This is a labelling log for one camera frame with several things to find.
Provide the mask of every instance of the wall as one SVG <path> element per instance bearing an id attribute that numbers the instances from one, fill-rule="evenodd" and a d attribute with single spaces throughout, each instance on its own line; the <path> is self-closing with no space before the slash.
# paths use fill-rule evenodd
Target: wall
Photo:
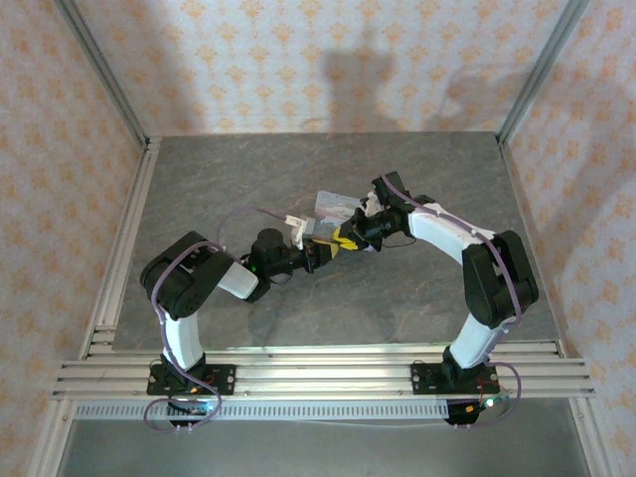
<path id="1" fill-rule="evenodd" d="M 80 0 L 151 135 L 498 130 L 565 0 Z"/>
<path id="2" fill-rule="evenodd" d="M 636 18 L 597 0 L 512 142 L 513 174 L 568 345 L 591 365 L 636 475 Z"/>
<path id="3" fill-rule="evenodd" d="M 19 476 L 139 152 L 53 2 L 2 2 L 0 51 L 0 475 Z"/>

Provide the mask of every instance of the purple cable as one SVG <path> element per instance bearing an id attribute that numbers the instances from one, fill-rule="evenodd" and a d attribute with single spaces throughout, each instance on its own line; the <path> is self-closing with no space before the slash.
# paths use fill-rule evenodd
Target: purple cable
<path id="1" fill-rule="evenodd" d="M 476 237 L 477 239 L 479 239 L 480 241 L 484 242 L 486 244 L 486 246 L 488 246 L 488 248 L 490 249 L 491 253 L 493 254 L 493 256 L 495 257 L 495 261 L 497 262 L 497 264 L 499 265 L 499 268 L 501 268 L 501 272 L 504 275 L 504 281 L 506 282 L 506 286 L 508 287 L 508 291 L 510 293 L 510 297 L 513 301 L 513 307 L 515 308 L 515 321 L 511 322 L 511 323 L 507 323 L 505 324 L 502 328 L 504 330 L 507 330 L 508 327 L 510 326 L 519 326 L 521 324 L 521 320 L 522 320 L 522 311 L 521 311 L 521 304 L 519 303 L 519 297 L 517 296 L 517 291 L 515 290 L 515 285 L 513 284 L 513 279 L 510 276 L 510 273 L 508 271 L 508 268 L 506 267 L 506 264 L 504 263 L 504 259 L 501 257 L 501 255 L 499 254 L 499 251 L 497 251 L 497 248 L 492 245 L 492 243 L 483 236 L 483 234 L 477 232 L 477 231 L 473 231 L 473 228 L 470 227 L 468 224 L 466 224 L 464 221 L 451 216 L 449 214 L 444 214 L 444 213 L 438 213 L 435 209 L 432 209 L 431 207 L 427 207 L 426 205 L 423 204 L 419 204 L 416 201 L 414 201 L 411 197 L 403 194 L 401 191 L 398 190 L 398 188 L 396 186 L 394 186 L 391 181 L 389 181 L 389 179 L 387 178 L 387 176 L 385 174 L 381 175 L 380 177 L 382 177 L 382 180 L 385 182 L 385 184 L 387 184 L 387 187 L 389 187 L 389 189 L 391 189 L 394 194 L 396 194 L 398 197 L 400 197 L 402 200 L 408 202 L 409 204 L 411 204 L 412 206 L 414 206 L 416 209 L 420 209 L 421 211 L 426 212 L 427 214 L 432 214 L 436 217 L 440 217 L 448 222 L 451 222 L 452 224 L 454 224 L 455 226 L 459 227 L 461 230 L 468 232 L 470 235 Z M 490 352 L 492 351 L 492 348 L 487 350 L 486 352 L 486 356 L 488 356 L 490 354 Z M 463 428 L 471 428 L 471 427 L 484 427 L 486 425 L 490 425 L 493 424 L 495 422 L 498 422 L 502 419 L 504 419 L 505 417 L 507 417 L 508 415 L 510 415 L 510 413 L 517 407 L 517 405 L 519 404 L 519 401 L 521 400 L 521 392 L 522 392 L 522 384 L 521 384 L 521 377 L 519 376 L 519 373 L 517 372 L 517 370 L 508 363 L 501 363 L 501 362 L 497 362 L 497 363 L 491 363 L 490 361 L 488 361 L 488 358 L 486 358 L 486 361 L 484 363 L 485 366 L 488 367 L 495 367 L 495 366 L 503 366 L 505 368 L 510 369 L 513 374 L 515 375 L 515 378 L 517 380 L 517 395 L 515 397 L 515 400 L 513 401 L 513 404 L 510 406 L 510 408 L 504 412 L 503 414 L 495 417 L 492 420 L 489 420 L 487 422 L 483 422 L 483 423 L 475 423 L 475 424 L 467 424 L 467 425 L 456 425 L 455 427 L 463 427 Z"/>
<path id="2" fill-rule="evenodd" d="M 282 216 L 281 214 L 277 212 L 269 211 L 268 209 L 262 209 L 261 207 L 252 207 L 252 206 L 237 207 L 229 211 L 219 223 L 219 226 L 217 227 L 217 243 L 221 243 L 221 229 L 223 228 L 223 225 L 228 221 L 228 219 L 237 214 L 245 214 L 247 212 L 260 212 L 262 214 L 272 216 L 275 219 L 279 219 L 281 221 L 285 220 L 285 217 Z"/>
<path id="3" fill-rule="evenodd" d="M 159 294 L 159 289 L 161 288 L 161 285 L 163 285 L 164 281 L 166 281 L 166 278 L 168 277 L 168 275 L 177 266 L 179 266 L 179 263 L 181 263 L 181 261 L 186 256 L 188 256 L 190 253 L 192 253 L 194 250 L 196 250 L 198 248 L 201 248 L 203 246 L 208 246 L 210 248 L 213 248 L 214 250 L 222 250 L 220 245 L 218 245 L 217 243 L 213 243 L 211 241 L 200 241 L 198 243 L 195 243 L 195 244 L 189 246 L 184 251 L 182 251 L 179 254 L 179 256 L 177 256 L 168 265 L 168 267 L 163 271 L 163 273 L 161 273 L 161 275 L 159 276 L 159 279 L 157 280 L 157 283 L 155 283 L 155 286 L 152 289 L 152 293 L 150 294 L 150 303 L 152 304 L 152 308 L 155 310 L 155 313 L 157 314 L 157 317 L 159 318 L 159 326 L 160 326 L 160 329 L 161 329 L 161 341 L 163 342 L 163 347 L 164 347 L 166 353 L 168 354 L 168 358 L 170 359 L 170 362 L 175 367 L 175 369 L 179 372 L 179 374 L 181 376 L 183 376 L 186 380 L 188 380 L 188 381 L 190 381 L 190 382 L 192 382 L 192 383 L 194 383 L 196 385 L 199 385 L 202 388 L 205 388 L 206 390 L 210 391 L 217 398 L 217 405 L 210 411 L 210 413 L 208 415 L 206 415 L 206 417 L 204 417 L 203 419 L 201 419 L 199 422 L 197 422 L 195 424 L 188 423 L 188 428 L 189 428 L 190 431 L 193 431 L 197 427 L 200 427 L 200 426 L 210 422 L 210 420 L 215 415 L 217 415 L 219 413 L 219 411 L 221 410 L 221 402 L 222 402 L 221 395 L 212 386 L 210 386 L 207 383 L 204 383 L 203 381 L 200 381 L 197 378 L 195 378 L 194 376 L 190 375 L 186 370 L 181 368 L 181 366 L 179 365 L 179 362 L 177 361 L 177 359 L 175 358 L 174 354 L 172 353 L 172 349 L 170 348 L 170 345 L 168 343 L 168 336 L 166 334 L 166 314 L 165 314 L 165 310 L 163 308 L 161 308 L 161 306 L 157 302 L 157 295 Z M 151 430 L 153 430 L 155 432 L 159 432 L 159 433 L 178 432 L 179 429 L 180 429 L 180 427 L 177 427 L 176 429 L 161 428 L 161 427 L 156 427 L 155 425 L 150 423 L 150 420 L 148 419 L 148 413 L 150 411 L 150 408 L 154 404 L 159 403 L 159 402 L 170 402 L 170 403 L 176 404 L 176 405 L 183 405 L 184 403 L 190 403 L 190 404 L 207 403 L 207 401 L 205 401 L 205 400 L 199 400 L 199 399 L 179 400 L 179 399 L 174 399 L 174 398 L 171 398 L 171 397 L 159 397 L 158 399 L 150 402 L 146 406 L 146 408 L 144 409 L 143 421 Z"/>

